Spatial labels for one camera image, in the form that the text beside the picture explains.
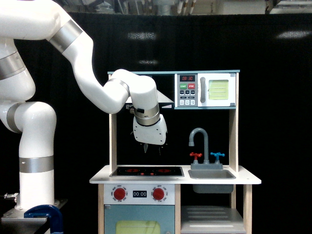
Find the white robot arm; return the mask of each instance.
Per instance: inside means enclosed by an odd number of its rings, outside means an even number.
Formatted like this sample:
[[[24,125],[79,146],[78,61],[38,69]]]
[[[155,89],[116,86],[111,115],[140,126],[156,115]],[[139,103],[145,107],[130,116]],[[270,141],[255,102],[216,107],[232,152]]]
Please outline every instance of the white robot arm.
[[[162,145],[167,127],[159,113],[153,79],[117,70],[102,87],[92,69],[92,39],[51,0],[0,0],[0,119],[22,133],[19,145],[20,205],[28,210],[54,203],[53,141],[56,115],[42,102],[25,102],[35,84],[14,39],[47,39],[71,63],[84,95],[101,110],[114,114],[131,96],[136,140]]]
[[[70,61],[81,91],[94,105],[106,113],[115,114],[131,96],[135,108],[136,140],[164,144],[167,127],[159,113],[153,79],[118,70],[109,80],[114,82],[107,82],[102,87],[92,69],[92,39],[58,4],[51,0],[0,1],[0,37],[47,39]]]

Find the red knob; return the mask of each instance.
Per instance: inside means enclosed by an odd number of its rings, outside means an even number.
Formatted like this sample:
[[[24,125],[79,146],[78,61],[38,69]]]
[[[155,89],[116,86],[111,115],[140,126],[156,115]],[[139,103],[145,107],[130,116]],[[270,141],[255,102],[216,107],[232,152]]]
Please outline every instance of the red knob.
[[[191,152],[191,153],[190,153],[190,156],[191,156],[191,157],[194,156],[194,160],[197,160],[197,157],[202,157],[203,154],[197,154],[197,153]]]
[[[122,188],[118,188],[114,192],[114,198],[117,200],[123,200],[126,196],[126,191]]]
[[[153,192],[153,197],[156,200],[162,200],[164,198],[164,196],[165,196],[165,193],[164,193],[164,191],[161,188],[157,188]]]

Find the stovetop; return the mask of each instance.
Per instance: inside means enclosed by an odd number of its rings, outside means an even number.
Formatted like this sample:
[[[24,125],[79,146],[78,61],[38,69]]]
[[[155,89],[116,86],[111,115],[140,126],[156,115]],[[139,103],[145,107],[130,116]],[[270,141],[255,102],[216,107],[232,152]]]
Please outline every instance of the stovetop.
[[[179,177],[183,176],[181,167],[167,167],[167,166],[157,166],[157,167],[117,167],[111,177],[138,177],[138,176],[173,176]]]

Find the gray faucet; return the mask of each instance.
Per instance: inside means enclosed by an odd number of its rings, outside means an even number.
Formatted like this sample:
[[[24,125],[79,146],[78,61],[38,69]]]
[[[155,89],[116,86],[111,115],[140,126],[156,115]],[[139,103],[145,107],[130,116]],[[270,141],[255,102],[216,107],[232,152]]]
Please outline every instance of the gray faucet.
[[[202,133],[204,135],[204,164],[209,164],[209,151],[208,151],[208,134],[202,128],[195,128],[191,134],[189,139],[189,146],[195,146],[194,144],[194,136],[196,133]]]
[[[204,163],[198,163],[197,160],[194,160],[193,163],[191,163],[191,169],[192,170],[222,170],[223,166],[218,160],[216,160],[216,163],[209,163],[209,151],[208,151],[208,134],[207,132],[202,128],[195,128],[189,138],[189,146],[195,146],[194,144],[194,136],[196,133],[202,133],[204,135]]]

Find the wooden post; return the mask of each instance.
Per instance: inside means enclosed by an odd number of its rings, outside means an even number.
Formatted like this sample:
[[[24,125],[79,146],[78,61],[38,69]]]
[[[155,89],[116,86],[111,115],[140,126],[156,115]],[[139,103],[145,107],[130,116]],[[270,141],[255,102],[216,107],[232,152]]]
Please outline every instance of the wooden post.
[[[238,73],[236,73],[236,109],[230,110],[229,158],[230,168],[238,172]]]
[[[175,185],[175,234],[181,234],[181,185]]]
[[[252,184],[244,184],[244,228],[246,234],[252,234],[252,220],[253,220],[253,186]]]
[[[98,234],[104,234],[104,184],[98,184],[97,216]]]
[[[232,209],[236,209],[236,184],[234,185],[233,192],[230,195],[230,206]]]
[[[117,118],[116,114],[109,115],[109,169],[110,173],[117,166]]]

